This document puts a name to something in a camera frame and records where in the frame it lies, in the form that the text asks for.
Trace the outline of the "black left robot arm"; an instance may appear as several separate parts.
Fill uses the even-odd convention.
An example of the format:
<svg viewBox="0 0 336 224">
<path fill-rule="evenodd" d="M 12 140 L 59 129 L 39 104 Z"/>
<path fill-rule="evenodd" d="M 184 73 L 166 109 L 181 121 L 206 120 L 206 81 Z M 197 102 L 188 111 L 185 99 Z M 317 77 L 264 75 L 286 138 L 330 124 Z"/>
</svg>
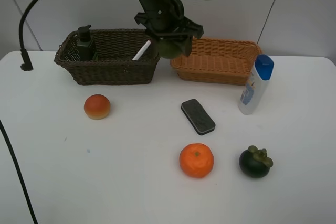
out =
<svg viewBox="0 0 336 224">
<path fill-rule="evenodd" d="M 203 26 L 188 19 L 180 0 L 139 0 L 144 12 L 135 16 L 137 24 L 155 41 L 159 56 L 173 59 L 192 52 L 193 39 L 200 39 Z"/>
</svg>

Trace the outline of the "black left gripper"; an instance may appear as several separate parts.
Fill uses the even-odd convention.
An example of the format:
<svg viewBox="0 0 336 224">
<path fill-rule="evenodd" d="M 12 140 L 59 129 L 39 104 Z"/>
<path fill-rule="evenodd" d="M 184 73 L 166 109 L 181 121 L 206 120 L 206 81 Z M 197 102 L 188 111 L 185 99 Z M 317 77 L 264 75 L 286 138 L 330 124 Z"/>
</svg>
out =
<svg viewBox="0 0 336 224">
<path fill-rule="evenodd" d="M 164 40 L 180 41 L 181 53 L 188 57 L 192 52 L 193 38 L 200 39 L 204 34 L 202 25 L 184 15 L 184 6 L 180 0 L 168 0 L 166 7 L 145 10 L 137 13 L 134 19 L 137 24 L 145 26 L 160 58 L 163 58 L 161 43 Z"/>
</svg>

